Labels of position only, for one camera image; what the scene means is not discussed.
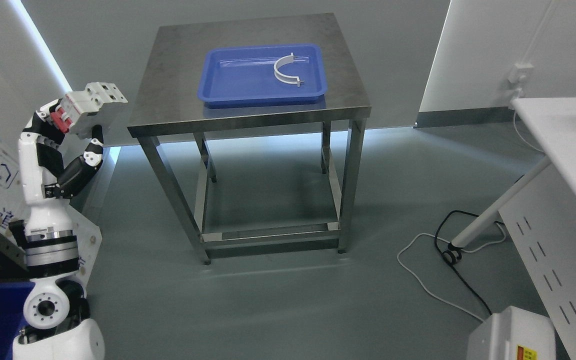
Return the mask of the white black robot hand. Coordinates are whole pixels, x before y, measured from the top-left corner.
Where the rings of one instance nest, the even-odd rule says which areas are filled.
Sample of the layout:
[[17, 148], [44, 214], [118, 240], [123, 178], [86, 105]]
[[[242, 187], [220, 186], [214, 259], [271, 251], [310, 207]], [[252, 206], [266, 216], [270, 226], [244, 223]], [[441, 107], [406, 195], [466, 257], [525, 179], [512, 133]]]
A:
[[70, 200], [92, 180], [103, 164], [103, 128], [94, 125], [82, 155], [64, 165], [59, 148], [71, 127], [61, 99], [34, 112], [18, 140], [19, 169], [23, 198], [30, 217], [11, 223], [17, 244], [29, 248], [32, 242], [56, 242], [74, 233], [68, 213]]

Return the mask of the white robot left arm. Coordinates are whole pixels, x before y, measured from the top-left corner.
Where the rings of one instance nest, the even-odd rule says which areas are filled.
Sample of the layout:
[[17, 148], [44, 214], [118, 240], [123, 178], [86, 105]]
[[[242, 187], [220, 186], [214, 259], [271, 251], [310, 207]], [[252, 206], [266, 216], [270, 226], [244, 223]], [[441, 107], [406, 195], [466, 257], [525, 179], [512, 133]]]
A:
[[13, 234], [25, 251], [33, 287], [22, 314], [26, 325], [12, 341], [14, 360], [103, 360], [105, 340], [91, 317], [86, 287], [75, 274], [80, 268], [77, 237]]

